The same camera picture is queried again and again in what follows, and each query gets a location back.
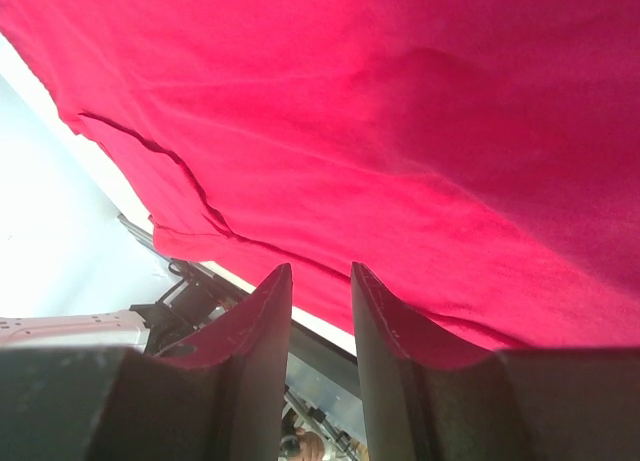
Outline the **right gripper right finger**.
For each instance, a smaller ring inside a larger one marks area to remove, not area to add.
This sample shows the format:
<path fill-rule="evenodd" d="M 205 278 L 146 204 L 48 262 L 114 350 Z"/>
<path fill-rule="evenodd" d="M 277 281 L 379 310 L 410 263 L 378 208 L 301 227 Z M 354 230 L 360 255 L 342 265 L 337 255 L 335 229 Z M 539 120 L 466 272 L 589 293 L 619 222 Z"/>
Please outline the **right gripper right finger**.
<path fill-rule="evenodd" d="M 635 348 L 490 351 L 351 272 L 357 361 L 374 460 L 635 460 Z"/>

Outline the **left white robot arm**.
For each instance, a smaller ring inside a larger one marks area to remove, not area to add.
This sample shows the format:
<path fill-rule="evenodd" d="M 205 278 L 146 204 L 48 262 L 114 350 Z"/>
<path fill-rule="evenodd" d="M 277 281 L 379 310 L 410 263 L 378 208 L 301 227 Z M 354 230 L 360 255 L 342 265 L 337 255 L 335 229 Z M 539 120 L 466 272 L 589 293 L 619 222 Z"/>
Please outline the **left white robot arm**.
<path fill-rule="evenodd" d="M 116 312 L 3 318 L 3 349 L 124 346 L 157 355 L 229 311 L 236 302 L 202 281 L 180 281 L 157 301 Z"/>

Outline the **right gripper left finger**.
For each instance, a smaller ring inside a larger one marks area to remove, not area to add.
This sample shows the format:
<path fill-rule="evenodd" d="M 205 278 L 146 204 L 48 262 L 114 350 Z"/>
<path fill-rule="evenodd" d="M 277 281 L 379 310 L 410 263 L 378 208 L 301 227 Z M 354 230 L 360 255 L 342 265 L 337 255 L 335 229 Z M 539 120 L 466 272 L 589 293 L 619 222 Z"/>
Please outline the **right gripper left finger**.
<path fill-rule="evenodd" d="M 1 353 L 5 460 L 274 460 L 292 310 L 275 268 L 159 356 L 131 348 Z"/>

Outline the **magenta t shirt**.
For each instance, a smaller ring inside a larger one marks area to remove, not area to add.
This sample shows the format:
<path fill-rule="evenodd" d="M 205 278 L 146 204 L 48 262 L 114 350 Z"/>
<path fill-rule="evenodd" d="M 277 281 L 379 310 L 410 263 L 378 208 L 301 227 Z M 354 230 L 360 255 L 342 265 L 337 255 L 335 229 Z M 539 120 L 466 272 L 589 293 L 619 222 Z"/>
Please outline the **magenta t shirt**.
<path fill-rule="evenodd" d="M 353 328 L 349 273 L 486 348 L 639 342 L 639 0 L 1 0 L 156 248 Z"/>

